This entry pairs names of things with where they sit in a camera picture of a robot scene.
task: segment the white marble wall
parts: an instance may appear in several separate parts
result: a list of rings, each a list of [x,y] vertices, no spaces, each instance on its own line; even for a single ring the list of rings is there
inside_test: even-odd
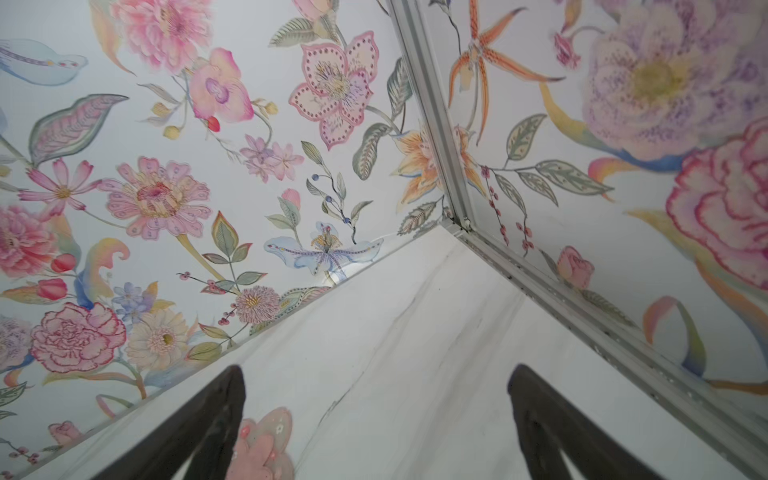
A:
[[[519,363],[665,478],[743,478],[439,228],[29,478],[90,478],[232,363],[247,417],[292,412],[299,479],[528,478],[506,393]]]

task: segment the pink cosmos flower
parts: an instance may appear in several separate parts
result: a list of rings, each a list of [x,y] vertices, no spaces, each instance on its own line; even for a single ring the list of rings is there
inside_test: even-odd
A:
[[[280,145],[275,142],[272,144],[272,157],[266,162],[275,173],[277,180],[282,180],[284,177],[295,180],[296,171],[293,169],[293,165],[304,163],[304,157],[294,155],[291,144],[287,144],[285,148],[280,148]]]
[[[293,0],[301,16],[310,22],[317,22],[320,17],[331,9],[331,0]]]
[[[208,65],[198,68],[190,82],[194,116],[208,119],[218,115],[235,123],[253,118],[253,105],[245,85],[240,81],[240,69],[232,52],[214,48]]]
[[[583,290],[589,286],[589,280],[592,278],[592,273],[594,273],[594,265],[581,258],[580,253],[575,248],[569,246],[560,252],[558,272],[563,280]]]
[[[67,302],[32,329],[31,354],[51,372],[88,372],[106,365],[125,343],[125,325],[111,309]]]
[[[235,311],[243,323],[263,323],[280,311],[280,295],[266,286],[243,289],[235,300]]]
[[[573,37],[564,37],[559,33],[554,34],[554,52],[557,54],[560,65],[568,70],[576,70],[581,62],[581,56],[574,50]]]
[[[58,183],[51,180],[46,174],[40,170],[29,169],[27,170],[27,176],[40,185],[48,192],[19,192],[18,198],[21,200],[39,200],[46,203],[45,208],[40,212],[40,220],[45,221],[54,215],[61,215],[64,211],[64,207],[69,204],[76,210],[85,210],[85,204],[79,200],[72,198],[74,195],[84,194],[98,187],[101,180],[90,182],[88,185],[84,185],[88,177],[91,176],[91,172],[94,170],[94,166],[87,161],[82,161],[78,167],[74,170],[74,176],[72,180],[69,180],[69,169],[64,161],[59,158],[53,163],[53,173],[56,176]]]
[[[124,27],[133,53],[172,74],[190,67],[197,47],[210,46],[211,0],[118,0],[111,14]]]
[[[57,249],[55,235],[38,215],[19,206],[0,207],[0,270],[5,275],[40,273]]]
[[[301,62],[306,83],[290,96],[290,104],[299,113],[320,122],[320,137],[330,149],[349,140],[354,128],[362,123],[373,92],[379,48],[373,32],[355,37],[346,51],[336,44],[302,45]]]
[[[157,158],[139,157],[136,173],[128,164],[118,167],[126,183],[104,179],[99,190],[111,192],[107,209],[116,218],[126,220],[138,217],[126,229],[131,237],[157,240],[162,230],[172,235],[203,235],[203,224],[210,216],[210,208],[192,204],[208,200],[210,190],[196,181],[190,166],[170,161],[163,168]]]
[[[48,426],[48,431],[51,436],[61,446],[67,445],[69,442],[77,439],[82,435],[78,427],[74,426],[74,423],[67,420],[64,423],[53,423]]]
[[[768,290],[768,117],[686,157],[675,182],[667,212],[677,228],[724,269]]]

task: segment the green leaf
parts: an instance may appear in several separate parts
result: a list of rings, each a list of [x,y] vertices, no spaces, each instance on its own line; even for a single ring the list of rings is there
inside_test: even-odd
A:
[[[218,286],[222,290],[229,290],[233,286],[235,286],[235,282],[233,282],[232,280],[219,280],[218,282],[216,282],[216,286]]]
[[[198,325],[200,325],[200,329],[203,330],[203,333],[205,333],[212,339],[230,338],[230,336],[227,335],[227,332],[223,331],[217,326],[208,326],[208,325],[203,325],[202,323],[198,323]]]
[[[317,38],[312,22],[306,18],[292,18],[280,27],[270,40],[270,47],[291,47],[300,43],[309,43]]]
[[[251,285],[253,283],[258,282],[261,280],[262,277],[266,276],[266,273],[259,273],[259,272],[242,272],[237,277],[237,284],[238,285]]]
[[[218,253],[203,253],[203,257],[205,260],[208,260],[211,263],[215,263],[216,265],[228,265],[230,262]]]
[[[558,205],[557,197],[554,195],[552,188],[543,178],[539,177],[537,174],[531,174],[528,172],[518,172],[518,175],[520,175],[520,180],[523,180],[523,184],[525,184],[526,187],[530,188],[537,194],[544,195],[549,200],[552,200],[552,203]]]
[[[568,162],[560,160],[545,160],[536,164],[538,173],[550,182],[577,195],[602,195],[613,190],[596,180],[592,180]]]
[[[288,219],[288,223],[296,228],[296,225],[298,225],[301,221],[301,214],[299,213],[299,209],[296,207],[296,205],[290,203],[288,200],[282,197],[278,197],[277,200],[280,202],[280,208],[283,210],[286,219]]]
[[[237,236],[234,227],[230,225],[221,212],[216,215],[216,220],[214,220],[214,225],[210,228],[210,232],[214,236],[214,243],[219,247],[219,250],[228,257],[231,257],[240,243],[240,238]]]
[[[304,154],[313,162],[320,165],[322,167],[323,165],[323,156],[320,154],[320,151],[315,147],[314,144],[308,142],[308,141],[302,141],[301,142],[301,148],[304,150]]]
[[[272,222],[272,225],[280,228],[281,230],[293,230],[293,225],[290,223],[290,220],[285,218],[283,215],[269,215],[266,219]]]
[[[413,95],[408,68],[402,57],[395,62],[395,70],[386,82],[386,89],[389,93],[389,103],[392,105],[392,118],[394,118],[402,113],[406,102]]]
[[[525,211],[525,202],[523,201],[523,197],[520,196],[520,192],[518,192],[518,189],[515,188],[515,185],[512,185],[509,180],[497,174],[496,172],[493,174],[496,176],[498,187],[502,189],[504,195],[506,195],[509,200],[512,200],[512,203],[517,205],[520,210],[523,211],[523,214],[528,215],[528,213]]]
[[[373,200],[364,200],[355,205],[355,207],[352,209],[352,213],[349,214],[349,219],[352,221],[353,227],[357,225],[357,220],[360,218],[360,211],[372,203]]]
[[[344,177],[341,176],[341,172],[336,175],[336,186],[339,189],[339,198],[344,200],[346,198],[346,185],[344,184]]]
[[[32,164],[37,168],[45,161],[83,151],[96,138],[112,106],[127,99],[123,95],[88,95],[70,108],[38,120],[29,134]]]
[[[221,355],[221,345],[216,342],[203,342],[193,346],[187,354],[189,360],[203,360],[208,362]]]
[[[367,180],[371,176],[378,155],[379,140],[388,133],[389,125],[373,124],[363,134],[362,144],[352,157],[352,169],[360,180]]]
[[[515,125],[507,137],[507,156],[509,160],[519,161],[528,155],[533,145],[533,137],[536,135],[546,114],[536,114],[525,118]]]
[[[19,383],[17,386],[8,387],[7,389],[0,389],[0,407],[6,406],[22,396],[26,388],[27,382]]]
[[[343,218],[341,218],[341,216],[338,213],[336,213],[334,210],[331,210],[330,208],[328,208],[328,202],[326,202],[324,200],[320,204],[320,209],[323,211],[324,214],[328,214],[328,215],[330,215],[331,217],[333,217],[333,218],[335,218],[337,220],[343,220]]]
[[[411,210],[408,216],[402,219],[400,230],[398,230],[397,234],[406,235],[422,226],[426,223],[429,216],[432,215],[432,212],[435,211],[435,207],[437,207],[437,202],[428,202]]]
[[[635,326],[634,322],[632,322],[628,316],[624,315],[624,312],[622,312],[619,307],[603,298],[600,293],[592,292],[590,290],[582,290],[581,296],[592,305],[606,312],[611,318],[617,320],[619,323],[623,323],[627,326]]]
[[[252,243],[243,243],[235,249],[235,253],[232,254],[232,263],[242,262],[248,257],[248,251]]]

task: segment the orange lily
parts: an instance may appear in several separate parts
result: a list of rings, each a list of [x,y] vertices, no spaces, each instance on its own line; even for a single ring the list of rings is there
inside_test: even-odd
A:
[[[482,137],[482,132],[485,129],[485,122],[488,120],[488,106],[490,105],[490,94],[488,92],[488,73],[485,70],[485,61],[489,61],[492,65],[499,67],[501,70],[512,73],[515,77],[521,80],[546,82],[546,81],[559,81],[564,77],[553,78],[545,77],[538,74],[529,68],[520,65],[518,62],[512,60],[508,56],[494,50],[490,47],[507,28],[509,22],[520,12],[526,8],[517,8],[507,15],[504,15],[501,20],[496,22],[488,30],[478,33],[478,0],[469,1],[469,28],[472,33],[472,41],[469,43],[467,51],[458,57],[456,63],[453,64],[451,69],[451,84],[449,89],[448,106],[451,107],[453,102],[453,84],[455,83],[456,76],[461,72],[462,74],[462,87],[467,88],[469,82],[472,79],[472,72],[475,68],[478,69],[480,75],[481,87],[482,87],[482,124],[480,126],[480,135],[478,136],[478,142]]]

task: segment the metal trim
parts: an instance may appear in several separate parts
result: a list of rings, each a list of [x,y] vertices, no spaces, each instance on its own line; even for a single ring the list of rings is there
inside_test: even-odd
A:
[[[460,168],[460,153],[453,140],[450,115],[440,91],[440,76],[429,48],[419,6],[415,0],[387,0],[387,5],[403,60],[408,67],[411,86],[434,147],[445,194],[453,208],[453,218],[456,223],[467,228],[464,219],[472,221],[472,205]]]

